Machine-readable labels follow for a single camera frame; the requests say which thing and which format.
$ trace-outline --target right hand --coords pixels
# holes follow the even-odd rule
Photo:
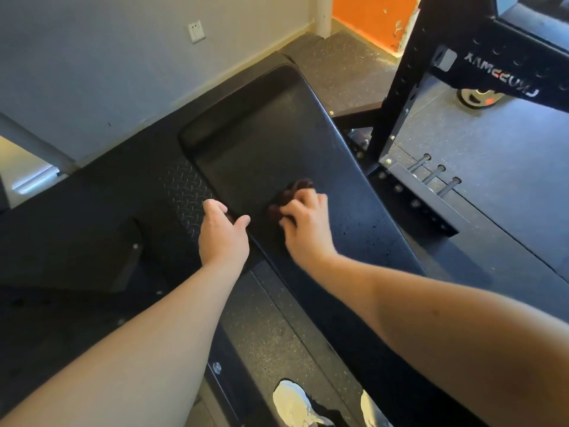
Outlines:
[[[290,256],[304,271],[311,274],[314,267],[333,259],[338,253],[332,242],[328,218],[328,196],[317,194],[314,189],[296,192],[288,205],[281,207],[281,213],[292,216],[281,219],[286,246]]]

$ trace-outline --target finger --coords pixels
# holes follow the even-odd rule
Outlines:
[[[296,226],[294,225],[294,223],[287,217],[283,217],[280,221],[279,224],[281,225],[281,228],[284,229],[284,237],[287,240],[290,240],[291,237],[294,237],[295,233],[296,233]]]
[[[237,219],[233,226],[239,230],[245,230],[247,226],[249,226],[249,223],[251,223],[251,217],[241,216]]]
[[[204,211],[206,215],[219,215],[227,213],[227,207],[215,199],[204,201]]]
[[[293,216],[298,222],[299,218],[306,211],[306,207],[302,202],[297,199],[293,199],[284,207],[281,207],[281,213],[284,216]]]
[[[296,192],[294,199],[299,200],[309,208],[316,208],[318,206],[318,195],[314,189],[302,189]]]
[[[321,207],[328,207],[328,195],[323,193],[318,194],[318,202],[320,203]]]

